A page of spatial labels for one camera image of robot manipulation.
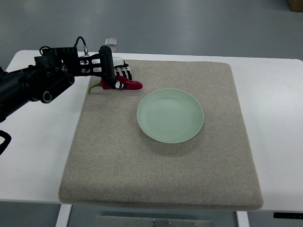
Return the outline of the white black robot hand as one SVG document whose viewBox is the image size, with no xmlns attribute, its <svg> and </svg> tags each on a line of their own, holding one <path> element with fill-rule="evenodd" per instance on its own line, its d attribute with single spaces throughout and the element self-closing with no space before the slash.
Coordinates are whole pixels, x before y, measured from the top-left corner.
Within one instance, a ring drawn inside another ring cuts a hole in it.
<svg viewBox="0 0 303 227">
<path fill-rule="evenodd" d="M 131 90 L 132 74 L 129 65 L 121 57 L 113 58 L 115 79 L 110 85 L 113 89 Z"/>
</svg>

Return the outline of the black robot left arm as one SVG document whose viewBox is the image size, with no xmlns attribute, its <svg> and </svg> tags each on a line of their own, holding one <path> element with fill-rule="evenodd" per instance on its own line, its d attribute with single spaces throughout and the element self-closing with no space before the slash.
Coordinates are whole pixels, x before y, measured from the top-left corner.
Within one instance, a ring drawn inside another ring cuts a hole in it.
<svg viewBox="0 0 303 227">
<path fill-rule="evenodd" d="M 42 46 L 35 64 L 12 72 L 0 71 L 0 120 L 27 102 L 52 102 L 75 82 L 75 77 L 97 76 L 110 88 L 122 89 L 114 73 L 111 49 L 101 46 L 90 56 L 84 45 L 84 56 L 78 56 L 77 46 L 50 48 Z"/>
</svg>

